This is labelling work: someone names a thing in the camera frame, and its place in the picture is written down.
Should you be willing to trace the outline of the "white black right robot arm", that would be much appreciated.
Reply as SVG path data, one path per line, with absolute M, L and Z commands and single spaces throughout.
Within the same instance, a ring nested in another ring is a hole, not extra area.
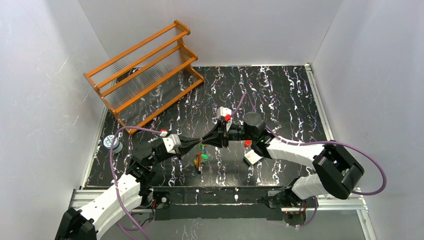
M 315 171 L 292 180 L 276 194 L 277 201 L 293 205 L 326 194 L 346 200 L 365 173 L 346 148 L 335 141 L 304 143 L 283 139 L 272 133 L 262 116 L 253 111 L 244 116 L 241 125 L 230 121 L 229 115 L 218 117 L 213 129 L 202 137 L 202 143 L 226 148 L 230 141 L 251 141 L 252 150 L 260 157 L 287 160 Z

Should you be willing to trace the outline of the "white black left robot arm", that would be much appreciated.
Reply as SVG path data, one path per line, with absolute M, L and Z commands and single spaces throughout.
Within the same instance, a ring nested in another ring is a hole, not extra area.
M 120 218 L 151 196 L 153 166 L 173 157 L 182 157 L 199 144 L 200 138 L 167 134 L 132 150 L 130 165 L 109 189 L 88 204 L 69 208 L 62 217 L 55 239 L 98 240 Z

